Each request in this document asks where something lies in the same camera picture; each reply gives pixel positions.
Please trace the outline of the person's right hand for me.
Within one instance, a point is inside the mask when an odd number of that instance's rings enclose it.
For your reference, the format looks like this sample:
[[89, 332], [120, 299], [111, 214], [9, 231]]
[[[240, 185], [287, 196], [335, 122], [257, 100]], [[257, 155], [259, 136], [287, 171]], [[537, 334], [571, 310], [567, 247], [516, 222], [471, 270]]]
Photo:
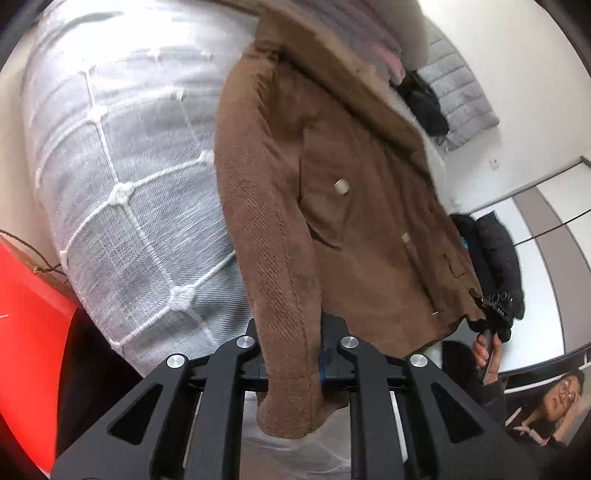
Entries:
[[499, 368], [503, 353], [503, 343], [495, 334], [488, 339], [484, 334], [479, 334], [473, 343], [473, 354], [478, 372], [483, 375], [484, 385], [498, 381]]

